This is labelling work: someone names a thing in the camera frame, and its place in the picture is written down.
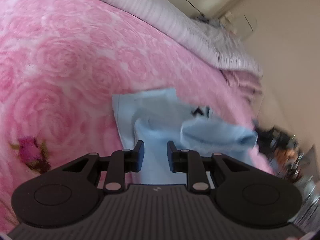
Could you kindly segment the pink rose blanket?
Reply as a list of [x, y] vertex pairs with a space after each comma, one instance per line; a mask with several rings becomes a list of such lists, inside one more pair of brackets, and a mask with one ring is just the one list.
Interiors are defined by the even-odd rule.
[[167, 87], [253, 127], [220, 70], [135, 16], [99, 0], [1, 0], [1, 231], [17, 225], [18, 185], [120, 149], [112, 95]]

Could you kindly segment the purple pillow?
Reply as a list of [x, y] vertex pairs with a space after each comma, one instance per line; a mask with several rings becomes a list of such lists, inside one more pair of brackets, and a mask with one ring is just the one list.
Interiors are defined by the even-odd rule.
[[257, 95], [263, 93], [260, 79], [250, 72], [222, 70], [221, 73], [231, 90], [249, 103], [252, 103]]

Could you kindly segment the striped grey duvet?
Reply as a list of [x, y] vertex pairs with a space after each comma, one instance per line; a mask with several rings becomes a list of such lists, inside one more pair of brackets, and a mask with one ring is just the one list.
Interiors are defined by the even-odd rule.
[[167, 0], [100, 0], [155, 27], [208, 65], [243, 70], [262, 77], [263, 70], [234, 35], [188, 18]]

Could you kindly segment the light blue shirt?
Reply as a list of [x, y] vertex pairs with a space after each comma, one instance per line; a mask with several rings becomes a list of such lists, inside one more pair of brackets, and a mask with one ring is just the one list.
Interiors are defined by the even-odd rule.
[[135, 184], [184, 184], [183, 173], [172, 173], [167, 143], [209, 157], [226, 154], [248, 165], [257, 134], [242, 126], [225, 122], [210, 107], [195, 107], [180, 100], [173, 88], [112, 96], [114, 118], [123, 148], [144, 141], [142, 168], [133, 174]]

